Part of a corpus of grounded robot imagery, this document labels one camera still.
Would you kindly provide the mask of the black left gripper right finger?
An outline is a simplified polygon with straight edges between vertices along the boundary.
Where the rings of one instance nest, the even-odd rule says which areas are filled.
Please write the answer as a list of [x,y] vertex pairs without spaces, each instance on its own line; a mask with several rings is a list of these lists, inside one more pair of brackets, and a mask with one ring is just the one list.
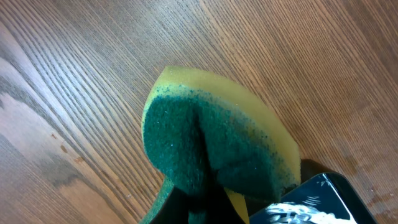
[[209,191],[206,212],[207,224],[244,224],[226,192],[220,186],[215,186]]

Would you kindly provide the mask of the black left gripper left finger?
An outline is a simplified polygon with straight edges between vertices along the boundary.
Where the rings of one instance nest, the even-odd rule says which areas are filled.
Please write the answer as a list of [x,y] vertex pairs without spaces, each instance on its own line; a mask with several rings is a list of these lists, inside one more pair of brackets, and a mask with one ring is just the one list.
[[197,206],[197,198],[173,187],[152,224],[189,224],[189,213]]

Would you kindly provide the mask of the green and yellow sponge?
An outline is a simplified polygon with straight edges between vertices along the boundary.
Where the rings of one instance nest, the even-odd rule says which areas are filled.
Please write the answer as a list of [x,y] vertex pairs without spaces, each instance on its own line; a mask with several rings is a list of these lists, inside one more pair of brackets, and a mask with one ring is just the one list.
[[165,176],[143,223],[152,223],[173,187],[197,198],[189,223],[206,223],[215,186],[247,223],[247,198],[277,203],[301,183],[299,147],[280,120],[245,87],[204,70],[164,68],[144,107],[142,140]]

